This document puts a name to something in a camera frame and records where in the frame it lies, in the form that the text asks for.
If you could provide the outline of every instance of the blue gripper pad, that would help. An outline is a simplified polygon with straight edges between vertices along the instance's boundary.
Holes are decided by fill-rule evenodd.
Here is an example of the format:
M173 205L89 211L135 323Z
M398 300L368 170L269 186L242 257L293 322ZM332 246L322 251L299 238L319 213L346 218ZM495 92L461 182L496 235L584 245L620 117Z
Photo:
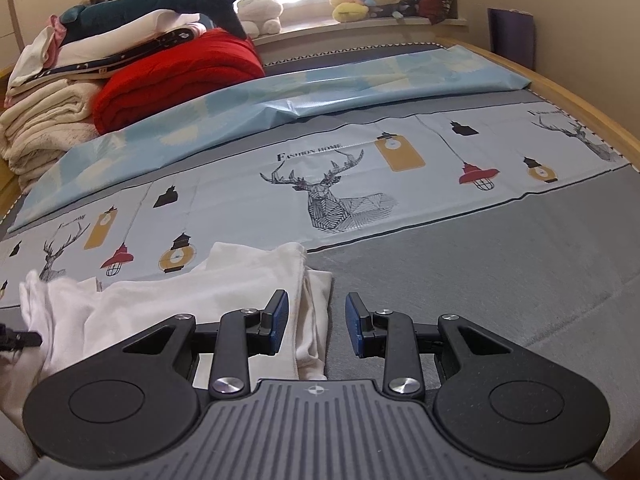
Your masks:
M347 298L344 300L344 317L347 321L347 330L349 331L349 338L351 339L351 345L353 351L359 358L364 358L364 338L362 336L362 326L360 324L360 316L358 309L353 304L355 298L352 298L352 293L347 294Z
M273 309L271 332L269 334L270 355L276 355L280 350L280 343L284 337L284 329L289 319L289 295L284 290L276 290L265 310Z

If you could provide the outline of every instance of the black lantern illustration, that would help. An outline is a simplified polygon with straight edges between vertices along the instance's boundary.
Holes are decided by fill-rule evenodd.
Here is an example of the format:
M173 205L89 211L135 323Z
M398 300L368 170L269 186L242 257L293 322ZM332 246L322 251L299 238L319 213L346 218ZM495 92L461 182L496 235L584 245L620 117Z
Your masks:
M175 272L181 270L196 255L196 249L190 243L190 236L182 233L174 240L171 249L165 251L160 256L158 265L164 272Z
M154 204L154 208L162 207L163 205L171 204L178 200L178 192L175 190L175 186L171 186L167 189L162 195L158 197L156 203Z
M526 156L524 158L524 163L529 168L529 171L527 171L527 173L529 173L529 175L536 180L541 180L542 182L546 182L548 184L558 181L556 172L548 166L543 166L535 158L529 158L528 156Z
M451 121L451 126L452 126L451 129L454 132L464 137L469 137L469 136L478 134L478 132L476 132L471 126L465 126L463 124L457 123L456 121Z
M491 168L490 170L481 170L477 166L469 164L468 162L465 162L464 164L464 173L459 179L460 184L469 184L472 182L478 189L481 189L482 191L489 191L495 187L495 184L491 179L498 173L500 173L500 171L496 170L495 168Z
M115 276L120 272L122 264L126 264L132 261L133 254L129 254L129 251L127 251L127 246L123 243L119 248L116 249L116 251L113 253L113 256L106 262L104 262L100 266L100 268L107 269L107 276Z
M20 240L14 247L14 250L11 251L11 254L9 254L9 257L11 256L15 256L16 254L18 254L18 251L20 250L20 244L22 243L22 240Z

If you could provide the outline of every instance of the white cloth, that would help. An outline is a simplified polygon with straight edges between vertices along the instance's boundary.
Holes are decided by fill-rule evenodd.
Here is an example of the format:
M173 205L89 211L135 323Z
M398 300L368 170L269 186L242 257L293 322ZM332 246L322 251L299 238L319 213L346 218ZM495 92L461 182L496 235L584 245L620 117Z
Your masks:
M104 59L199 19L199 14L179 14L167 9L154 10L115 30L63 45L58 51L55 65L50 68ZM9 77L7 97L15 96L40 83L37 80L28 85L24 84L31 76L43 70L53 35L53 27L46 27L36 40L22 51Z
M252 386L260 378L324 380L330 272L310 270L297 243L273 251L216 243L191 272L158 282L116 282L96 292L95 278L41 282L35 270L20 284L20 308L42 335L0 375L0 408L22 426L24 400L37 382L170 316L187 312L198 323L225 312L262 309L274 291L289 295L289 319L275 356L249 358ZM194 386L206 388L211 356L201 356Z
M22 175L42 167L42 163L39 162L42 157L49 159L46 163L58 160L72 147L97 139L98 136L98 130L95 129L91 117L77 123L54 124L43 129L31 128L15 139L4 157L9 169L17 175Z
M52 168L55 163L59 161L60 158L62 158L62 155L64 155L64 153L62 153L58 158L54 158L49 162L44 162L41 166L35 168L34 170L27 171L26 173L19 175L18 186L20 186L20 191L22 192L22 194L26 195L28 192L30 192L31 188L36 185L36 182L39 181L40 177L47 173L47 171L49 171L49 168Z
M43 86L0 115L0 153L6 157L21 134L31 136L37 131L63 123L86 119L92 112L94 97L103 83L73 82L60 79Z
M32 75L40 73L47 62L47 50L55 33L56 30L49 25L40 31L33 43L23 49L9 76L7 88L18 87Z

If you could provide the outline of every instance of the pink cloth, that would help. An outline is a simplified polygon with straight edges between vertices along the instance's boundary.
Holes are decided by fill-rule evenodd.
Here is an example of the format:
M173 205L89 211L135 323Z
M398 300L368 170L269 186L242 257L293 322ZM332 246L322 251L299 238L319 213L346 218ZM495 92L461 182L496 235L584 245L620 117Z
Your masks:
M52 14L47 20L46 27L53 27L54 33L49 48L47 49L47 59L42 64L43 68L54 66L58 59L58 50L66 36L66 27L60 23L60 18Z

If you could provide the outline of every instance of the black clip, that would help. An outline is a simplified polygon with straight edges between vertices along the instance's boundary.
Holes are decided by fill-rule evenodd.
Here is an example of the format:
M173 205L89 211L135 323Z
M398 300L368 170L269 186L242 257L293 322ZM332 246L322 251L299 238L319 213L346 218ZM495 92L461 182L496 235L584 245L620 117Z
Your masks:
M15 352L41 344L42 337L37 332L11 330L4 323L0 323L0 352Z

